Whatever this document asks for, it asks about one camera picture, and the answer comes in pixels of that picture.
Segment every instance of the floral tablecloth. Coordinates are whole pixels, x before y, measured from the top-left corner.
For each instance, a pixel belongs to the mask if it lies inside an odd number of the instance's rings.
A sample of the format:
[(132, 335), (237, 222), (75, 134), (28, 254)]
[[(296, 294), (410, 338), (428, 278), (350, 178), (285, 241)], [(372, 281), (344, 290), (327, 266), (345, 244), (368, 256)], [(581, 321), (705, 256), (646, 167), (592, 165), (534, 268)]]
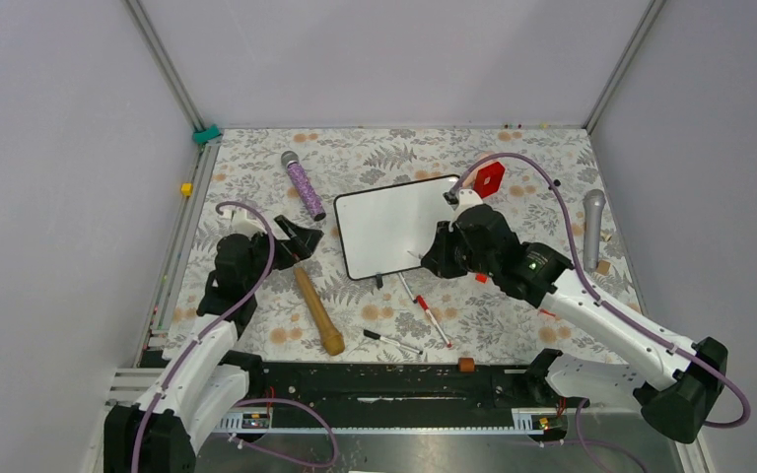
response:
[[(311, 220), (283, 166), (280, 155), (293, 150), (323, 201), (328, 217)], [(273, 219), (279, 214), (304, 227), (325, 232), (314, 256), (304, 264), (332, 321), (344, 335), (346, 350), (329, 357), (291, 270), (275, 271), (256, 293), (259, 308), (236, 345), (269, 361), (338, 361), (455, 363), (473, 357), (478, 364), (527, 363), (543, 348), (553, 347), (580, 358), (618, 363), (620, 359), (569, 322), (539, 312), (504, 296), (491, 281), (473, 276), (440, 280), (424, 269), (406, 273), (415, 293), (422, 294), (453, 342), (445, 348), (436, 328), (407, 298), (398, 278), (351, 281), (344, 268), (332, 209), (335, 196), (425, 179), (460, 174), (481, 156), (518, 152), (537, 160), (555, 178), (572, 216), (581, 254), (582, 198), (602, 188), (590, 141), (583, 130), (514, 129), (236, 129), (226, 130), (205, 207), (195, 235), (174, 310), (164, 356), (171, 358), (191, 328), (195, 310), (213, 269), (216, 243), (228, 234), (228, 222), (214, 207), (239, 200)], [(546, 184), (527, 165), (503, 162), (506, 175), (497, 194), (484, 201), (502, 212), (521, 240), (542, 241), (568, 254), (563, 218)], [(610, 263), (607, 275), (593, 274), (603, 289), (639, 309), (625, 251), (609, 209), (602, 219), (600, 259)], [(421, 347), (416, 356), (365, 338), (368, 328)]]

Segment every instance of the wooden pestle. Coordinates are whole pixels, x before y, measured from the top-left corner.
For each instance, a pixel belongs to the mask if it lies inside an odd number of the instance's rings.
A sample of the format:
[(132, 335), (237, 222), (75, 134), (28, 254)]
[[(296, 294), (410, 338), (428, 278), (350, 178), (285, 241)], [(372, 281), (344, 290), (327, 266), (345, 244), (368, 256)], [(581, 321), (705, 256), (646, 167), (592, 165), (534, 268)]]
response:
[(311, 283), (309, 275), (306, 274), (306, 270), (301, 266), (295, 266), (295, 279), (298, 280), (298, 287), (301, 290), (301, 294), (303, 294), (306, 305), (309, 306), (311, 318), (314, 319), (317, 331), (320, 332), (320, 343), (329, 355), (333, 357), (339, 355), (344, 351), (344, 337), (335, 328), (335, 325), (332, 324), (329, 314), (326, 313), (323, 303), (314, 290), (314, 285)]

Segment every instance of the tabletop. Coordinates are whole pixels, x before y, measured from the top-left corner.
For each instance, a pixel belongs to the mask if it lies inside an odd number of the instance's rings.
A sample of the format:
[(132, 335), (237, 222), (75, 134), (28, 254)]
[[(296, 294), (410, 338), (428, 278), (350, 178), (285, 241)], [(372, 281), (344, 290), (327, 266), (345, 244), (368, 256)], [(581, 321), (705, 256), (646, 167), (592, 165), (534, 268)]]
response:
[[(327, 212), (314, 222), (280, 163), (292, 150)], [(424, 269), (405, 273), (415, 293), (428, 302), (453, 347), (445, 347), (425, 313), (407, 297), (395, 277), (378, 289), (371, 280), (352, 281), (344, 267), (334, 198), (340, 194), (461, 174), (476, 160), (497, 152), (517, 152), (540, 163), (554, 178), (574, 221), (582, 253), (584, 208), (588, 190), (602, 188), (589, 138), (570, 129), (231, 129), (225, 130), (204, 209), (173, 313), (164, 357), (169, 359), (192, 327), (214, 268), (216, 243), (229, 234), (229, 222), (215, 206), (239, 200), (269, 220), (283, 214), (298, 225), (324, 231), (311, 259), (303, 263), (346, 350), (330, 357), (320, 345), (291, 270), (274, 271), (256, 293), (258, 309), (236, 350), (268, 361), (456, 363), (472, 357), (478, 364), (531, 362), (544, 348), (577, 357), (621, 363), (618, 356), (569, 322), (511, 300), (491, 281), (471, 275), (441, 280)], [(563, 217), (553, 194), (533, 169), (517, 160), (501, 160), (506, 174), (500, 190), (484, 199), (503, 213), (521, 241), (540, 241), (569, 255)], [(639, 310), (622, 238), (608, 207), (602, 216), (600, 259), (610, 263), (607, 274), (591, 277), (623, 304)], [(423, 348), (417, 356), (368, 339), (363, 329)]]

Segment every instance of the marker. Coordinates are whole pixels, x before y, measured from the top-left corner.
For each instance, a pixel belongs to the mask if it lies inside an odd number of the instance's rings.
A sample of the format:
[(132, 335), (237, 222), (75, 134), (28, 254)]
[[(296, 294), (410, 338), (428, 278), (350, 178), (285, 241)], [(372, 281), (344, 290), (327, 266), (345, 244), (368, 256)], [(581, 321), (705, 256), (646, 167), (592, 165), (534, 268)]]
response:
[(364, 329), (364, 336), (367, 337), (367, 338), (372, 338), (373, 340), (380, 340), (380, 341), (382, 341), (384, 343), (389, 343), (390, 345), (395, 345), (395, 346), (397, 346), (397, 347), (399, 347), (401, 349), (407, 350), (409, 352), (413, 352), (413, 353), (415, 353), (417, 355), (424, 355), (425, 354), (425, 350), (420, 350), (420, 349), (418, 349), (416, 347), (411, 347), (410, 345), (407, 345), (405, 343), (393, 340), (392, 338), (387, 338), (387, 337), (385, 337), (383, 335), (378, 335), (377, 333), (371, 332), (370, 330), (368, 330), (366, 328)]
[(428, 305), (425, 304), (425, 300), (422, 298), (422, 296), (416, 297), (416, 302), (419, 303), (419, 306), (422, 308), (422, 310), (425, 311), (425, 314), (428, 315), (428, 318), (431, 319), (431, 323), (434, 324), (435, 327), (437, 327), (437, 331), (440, 332), (440, 336), (443, 337), (443, 341), (446, 342), (446, 347), (451, 348), (451, 341), (448, 340), (448, 337), (446, 336), (446, 333), (443, 332), (443, 328), (440, 327), (440, 323), (437, 322), (437, 318), (434, 317), (434, 313), (431, 312), (431, 310), (428, 308)]
[(402, 286), (405, 287), (405, 291), (407, 292), (407, 295), (410, 296), (410, 301), (412, 303), (416, 302), (416, 296), (413, 295), (413, 292), (410, 290), (410, 286), (407, 285), (407, 281), (404, 280), (404, 275), (402, 273), (396, 273), (399, 275), (399, 279), (402, 282)]

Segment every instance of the white wall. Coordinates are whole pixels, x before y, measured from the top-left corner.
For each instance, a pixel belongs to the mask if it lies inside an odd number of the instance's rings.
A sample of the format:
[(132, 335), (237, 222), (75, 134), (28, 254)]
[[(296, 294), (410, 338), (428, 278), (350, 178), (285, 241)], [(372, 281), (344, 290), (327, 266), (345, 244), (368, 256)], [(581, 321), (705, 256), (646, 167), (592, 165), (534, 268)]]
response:
[(73, 472), (193, 162), (119, 1), (0, 1), (0, 473)]
[(757, 471), (757, 2), (668, 2), (593, 138), (646, 309), (724, 342), (752, 402), (705, 430), (717, 471)]
[(581, 125), (649, 0), (143, 0), (220, 126)]

